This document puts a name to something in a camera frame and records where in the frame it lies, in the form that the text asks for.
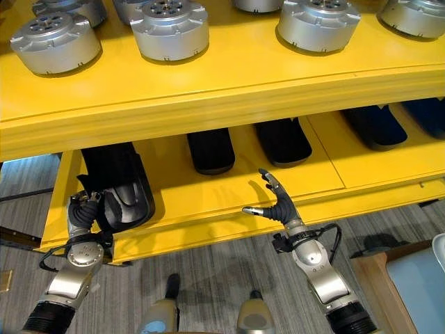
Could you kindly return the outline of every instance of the yellow shelf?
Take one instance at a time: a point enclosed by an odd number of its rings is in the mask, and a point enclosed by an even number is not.
[[[401,104],[389,108],[408,138],[386,152],[370,151],[339,112],[309,116],[346,188],[445,175],[445,141],[425,133]]]
[[[239,212],[246,205],[271,204],[274,197],[264,187],[258,167],[267,168],[282,180],[292,197],[312,198],[316,193],[342,189],[334,167],[305,117],[300,121],[312,146],[312,155],[303,164],[278,169],[268,163],[250,125],[230,129],[236,162],[229,172],[217,176],[198,174],[185,135],[135,142],[154,195],[156,211],[146,224],[119,233],[143,234],[171,225],[214,218]],[[42,237],[42,247],[67,239],[66,204],[70,194],[82,189],[76,176],[86,173],[80,151],[66,152]]]
[[[388,152],[362,147],[342,125],[338,112],[317,119],[301,117],[313,154],[287,169],[268,163],[252,126],[231,128],[236,163],[228,173],[214,177],[195,172],[185,135],[135,142],[154,193],[156,212],[146,224],[115,234],[114,262],[280,230],[277,222],[241,213],[243,206],[268,206],[274,201],[264,188],[258,167],[269,169],[282,181],[306,224],[444,197],[443,154],[442,160],[429,159],[428,154],[445,152],[445,141],[424,134],[413,120],[403,118],[401,110],[395,114],[408,133],[409,145]],[[329,136],[323,126],[331,123]],[[347,140],[335,142],[343,135]],[[359,147],[361,159],[336,157],[330,150],[332,142],[340,145],[339,151],[346,156]],[[419,150],[419,146],[432,149]],[[430,163],[417,162],[426,157]],[[63,154],[40,251],[65,243],[67,199],[81,189],[76,176],[85,171],[78,150]]]
[[[305,223],[311,225],[432,200],[444,194],[445,181],[440,179],[299,205],[298,210],[302,216],[316,216],[314,220],[306,220]],[[278,222],[238,213],[228,218],[118,238],[114,245],[113,264],[281,230],[283,227]]]
[[[0,3],[0,161],[445,95],[445,36],[420,42],[375,18],[379,1],[356,3],[362,20],[348,46],[299,54],[276,38],[279,14],[253,15],[229,0],[200,0],[210,45],[193,61],[142,59],[131,29],[106,0],[97,30],[103,54],[66,77],[30,73],[9,38],[31,19],[27,0]]]

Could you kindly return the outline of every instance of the lower shelf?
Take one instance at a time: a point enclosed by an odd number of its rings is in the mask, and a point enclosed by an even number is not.
[[[445,180],[441,178],[394,189],[298,205],[298,211],[302,216],[311,217],[305,221],[307,225],[311,225],[443,196],[445,196]],[[276,221],[237,213],[224,218],[175,226],[167,230],[153,230],[139,236],[117,238],[113,264],[281,230],[283,230],[281,223]]]
[[[301,117],[313,153],[287,169],[267,161],[253,126],[231,128],[235,165],[211,177],[193,169],[185,135],[135,142],[156,212],[142,226],[115,234],[113,263],[281,230],[277,222],[241,213],[246,205],[274,203],[258,167],[283,183],[306,224],[445,197],[445,141],[429,138],[403,111],[396,117],[409,140],[387,152],[366,149],[337,112]],[[66,242],[67,201],[82,189],[76,176],[85,172],[80,151],[63,153],[39,251]]]

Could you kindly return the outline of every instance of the silver cylindrical motor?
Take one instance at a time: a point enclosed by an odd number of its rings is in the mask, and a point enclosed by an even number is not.
[[[345,0],[285,0],[277,30],[295,47],[329,52],[348,44],[360,18]]]
[[[137,8],[144,6],[149,0],[113,0],[114,8],[122,23],[130,25],[130,18]]]
[[[389,0],[378,17],[389,26],[424,38],[445,33],[444,0]]]
[[[38,0],[33,4],[33,12],[35,16],[54,12],[83,15],[93,28],[106,19],[102,0]]]
[[[102,47],[88,19],[56,12],[23,25],[10,39],[13,51],[37,74],[62,73],[91,61]]]
[[[203,51],[209,44],[207,12],[187,0],[151,0],[130,21],[143,56],[178,61]]]
[[[275,12],[283,6],[283,0],[232,0],[235,7],[253,13]]]

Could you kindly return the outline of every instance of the black cable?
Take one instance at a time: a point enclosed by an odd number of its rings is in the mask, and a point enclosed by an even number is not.
[[[45,263],[45,260],[46,260],[48,257],[50,257],[51,255],[53,255],[56,251],[59,251],[60,249],[66,249],[67,247],[71,247],[71,246],[73,246],[73,245],[75,245],[75,244],[80,244],[80,243],[82,243],[82,242],[84,242],[84,241],[67,242],[65,245],[51,248],[51,249],[48,250],[48,251],[42,256],[42,258],[40,259],[39,267],[40,267],[41,269],[43,269],[43,270],[46,270],[46,271],[52,271],[53,273],[58,273],[58,269],[48,267],[47,264]]]
[[[113,234],[110,232],[99,232],[99,233],[89,233],[89,234],[83,234],[79,235],[78,237],[73,237],[67,241],[65,245],[58,246],[51,248],[48,250],[40,259],[39,267],[46,271],[52,271],[53,273],[57,273],[58,269],[48,267],[45,263],[45,260],[53,255],[56,251],[59,251],[60,249],[67,249],[69,247],[72,247],[77,244],[82,244],[84,242],[97,242],[100,244],[103,248],[110,248],[113,245]]]
[[[293,247],[293,249],[295,250],[297,247],[299,247],[301,244],[303,244],[305,242],[308,242],[308,241],[311,241],[311,240],[318,240],[318,238],[321,237],[325,232],[327,232],[328,230],[332,230],[334,228],[337,229],[337,233],[335,234],[334,245],[332,246],[331,253],[330,253],[330,256],[329,256],[329,263],[332,263],[332,261],[334,261],[334,257],[335,257],[335,254],[337,252],[337,249],[339,247],[339,244],[341,242],[341,236],[342,236],[341,228],[336,223],[327,224],[326,226],[324,226],[322,228],[318,228],[316,230],[309,230],[309,231],[303,232],[303,233],[306,233],[306,234],[315,232],[316,235],[312,236],[312,237],[305,237],[304,239],[301,239]]]

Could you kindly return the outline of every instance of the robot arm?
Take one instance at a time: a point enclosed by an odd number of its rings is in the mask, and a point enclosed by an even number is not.
[[[91,287],[92,277],[99,271],[104,257],[104,247],[112,239],[101,234],[92,234],[90,229],[97,215],[100,195],[85,191],[70,198],[68,206],[68,231],[70,240],[59,247],[67,249],[67,261],[58,271],[45,264],[45,255],[40,267],[57,272],[49,287],[40,297],[34,311],[26,321],[21,333],[65,333]]]
[[[267,181],[266,187],[277,196],[277,203],[269,208],[244,207],[243,212],[280,221],[284,225],[287,237],[274,235],[275,250],[277,253],[292,253],[335,333],[373,333],[376,327],[368,312],[331,265],[335,249],[341,241],[340,227],[328,224],[321,229],[308,230],[284,187],[267,170],[260,169],[259,172]],[[332,228],[337,229],[337,236],[331,255],[328,256],[325,247],[317,239]]]

